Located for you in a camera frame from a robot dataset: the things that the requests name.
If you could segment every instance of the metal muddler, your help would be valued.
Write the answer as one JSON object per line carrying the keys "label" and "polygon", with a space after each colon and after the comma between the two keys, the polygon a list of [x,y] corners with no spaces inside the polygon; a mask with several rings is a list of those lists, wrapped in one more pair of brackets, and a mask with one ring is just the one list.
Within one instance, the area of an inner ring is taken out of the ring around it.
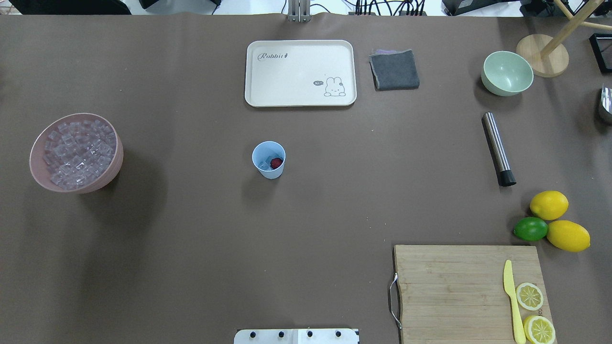
{"label": "metal muddler", "polygon": [[487,138],[491,143],[491,150],[493,151],[493,155],[495,158],[495,166],[499,171],[499,185],[511,186],[516,184],[517,181],[514,179],[514,175],[512,175],[512,171],[510,170],[510,164],[508,163],[508,158],[506,157],[504,145],[501,142],[501,137],[499,136],[497,123],[495,123],[495,117],[493,117],[493,113],[485,113],[485,115],[482,117],[482,120],[485,124]]}

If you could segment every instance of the green lime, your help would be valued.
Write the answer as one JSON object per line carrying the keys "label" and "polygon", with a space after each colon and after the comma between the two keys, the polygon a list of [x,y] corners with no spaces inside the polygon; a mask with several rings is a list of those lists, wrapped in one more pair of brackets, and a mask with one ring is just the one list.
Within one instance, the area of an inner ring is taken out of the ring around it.
{"label": "green lime", "polygon": [[525,217],[514,226],[514,235],[522,240],[537,241],[548,233],[548,225],[538,217]]}

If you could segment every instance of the dark red berry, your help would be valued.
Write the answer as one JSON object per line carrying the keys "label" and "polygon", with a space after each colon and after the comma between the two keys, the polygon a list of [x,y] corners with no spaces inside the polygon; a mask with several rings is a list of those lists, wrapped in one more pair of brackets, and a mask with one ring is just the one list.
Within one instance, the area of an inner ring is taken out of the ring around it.
{"label": "dark red berry", "polygon": [[276,170],[277,168],[280,167],[280,165],[283,163],[283,159],[281,158],[274,158],[272,159],[272,161],[270,162],[270,167],[272,167],[273,170]]}

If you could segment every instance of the mint green bowl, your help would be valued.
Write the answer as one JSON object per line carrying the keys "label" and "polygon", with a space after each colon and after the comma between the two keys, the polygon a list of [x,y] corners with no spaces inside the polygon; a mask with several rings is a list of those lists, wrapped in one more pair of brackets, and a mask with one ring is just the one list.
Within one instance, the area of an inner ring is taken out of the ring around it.
{"label": "mint green bowl", "polygon": [[480,77],[491,93],[507,97],[529,88],[534,81],[534,71],[520,55],[495,51],[485,59]]}

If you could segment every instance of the wooden cutting board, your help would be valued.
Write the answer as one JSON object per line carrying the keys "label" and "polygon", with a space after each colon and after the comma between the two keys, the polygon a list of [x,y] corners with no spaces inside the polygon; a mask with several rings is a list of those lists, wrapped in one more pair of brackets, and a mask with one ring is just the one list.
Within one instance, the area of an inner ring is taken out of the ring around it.
{"label": "wooden cutting board", "polygon": [[519,305],[521,318],[539,314],[554,325],[533,246],[396,245],[394,254],[404,344],[515,343],[506,260],[515,286],[530,282],[544,294],[539,311]]}

